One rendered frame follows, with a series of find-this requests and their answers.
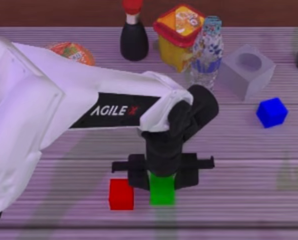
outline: green cube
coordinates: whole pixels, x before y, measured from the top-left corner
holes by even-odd
[[[170,206],[175,204],[174,178],[157,177],[150,174],[150,202],[153,206]]]

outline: blue cube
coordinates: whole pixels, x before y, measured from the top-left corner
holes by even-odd
[[[281,125],[288,115],[288,110],[282,101],[275,97],[262,101],[257,110],[257,116],[265,128]]]

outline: brown wall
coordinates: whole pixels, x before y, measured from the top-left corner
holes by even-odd
[[[298,0],[144,0],[142,19],[187,3],[225,26],[298,26]],[[121,0],[0,0],[0,26],[121,26]]]

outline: white bottle neck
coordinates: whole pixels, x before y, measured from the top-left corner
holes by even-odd
[[[137,13],[136,15],[130,15],[130,14],[127,14],[127,24],[130,24],[130,25],[135,25],[139,22],[139,17],[140,17],[140,13]]]

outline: robotic arm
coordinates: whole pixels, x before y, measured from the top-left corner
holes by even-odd
[[[0,38],[0,215],[24,191],[40,151],[72,129],[138,128],[146,153],[113,162],[112,171],[128,171],[129,184],[146,190],[148,171],[175,175],[176,189],[194,186],[198,169],[214,161],[182,146],[218,111],[202,86],[186,90],[155,72],[90,67]]]

